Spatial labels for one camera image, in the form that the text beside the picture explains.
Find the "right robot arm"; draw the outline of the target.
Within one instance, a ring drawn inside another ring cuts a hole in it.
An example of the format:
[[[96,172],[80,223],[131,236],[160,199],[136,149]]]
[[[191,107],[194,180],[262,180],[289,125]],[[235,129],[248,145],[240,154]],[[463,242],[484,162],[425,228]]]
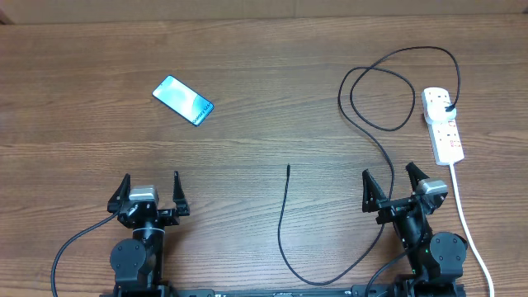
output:
[[[430,178],[414,163],[406,166],[412,186],[409,197],[390,200],[369,171],[362,173],[365,213],[378,214],[376,223],[392,224],[403,245],[402,254],[382,266],[365,286],[364,296],[464,296],[456,281],[463,275],[468,243],[456,233],[434,233],[427,216],[439,209],[448,195],[448,186]],[[375,280],[390,266],[406,257],[412,269],[390,284],[375,285]]]

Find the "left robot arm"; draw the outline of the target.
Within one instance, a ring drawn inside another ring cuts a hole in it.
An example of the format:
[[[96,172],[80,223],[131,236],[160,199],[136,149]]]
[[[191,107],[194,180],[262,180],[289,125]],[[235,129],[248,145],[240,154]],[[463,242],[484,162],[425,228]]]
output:
[[[165,228],[179,225],[190,207],[182,190],[179,172],[173,173],[172,208],[158,207],[158,190],[153,185],[131,186],[126,174],[107,203],[132,237],[112,249],[110,264],[115,272],[114,296],[176,296],[171,282],[163,279]]]

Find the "blue Galaxy smartphone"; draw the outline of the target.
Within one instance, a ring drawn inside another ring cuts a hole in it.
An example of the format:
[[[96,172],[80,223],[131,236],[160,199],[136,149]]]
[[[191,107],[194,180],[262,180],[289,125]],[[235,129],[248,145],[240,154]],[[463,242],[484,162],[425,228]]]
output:
[[[152,95],[194,126],[199,126],[215,108],[211,101],[172,75],[166,76]]]

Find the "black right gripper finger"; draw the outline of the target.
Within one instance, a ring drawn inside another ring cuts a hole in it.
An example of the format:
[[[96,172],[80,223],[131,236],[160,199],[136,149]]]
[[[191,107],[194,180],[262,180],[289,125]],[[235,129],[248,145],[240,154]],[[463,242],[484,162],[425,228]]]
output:
[[[424,173],[415,163],[410,162],[405,167],[409,180],[411,182],[412,190],[415,191],[417,189],[418,183],[422,180],[428,179],[429,176]]]
[[[371,213],[387,208],[389,205],[388,197],[381,190],[380,185],[366,169],[362,172],[363,182],[363,202],[362,211]]]

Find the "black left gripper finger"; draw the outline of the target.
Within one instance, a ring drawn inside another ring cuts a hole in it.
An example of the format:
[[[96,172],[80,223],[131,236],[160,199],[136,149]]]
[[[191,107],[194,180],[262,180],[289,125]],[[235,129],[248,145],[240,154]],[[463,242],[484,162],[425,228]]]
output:
[[[190,215],[190,207],[186,200],[184,191],[182,190],[182,184],[181,184],[180,175],[178,171],[175,171],[173,174],[172,200],[176,205],[178,216],[189,216]]]
[[[130,174],[126,173],[120,186],[116,189],[112,197],[107,202],[107,211],[114,214],[122,208],[123,204],[129,200],[130,194]]]

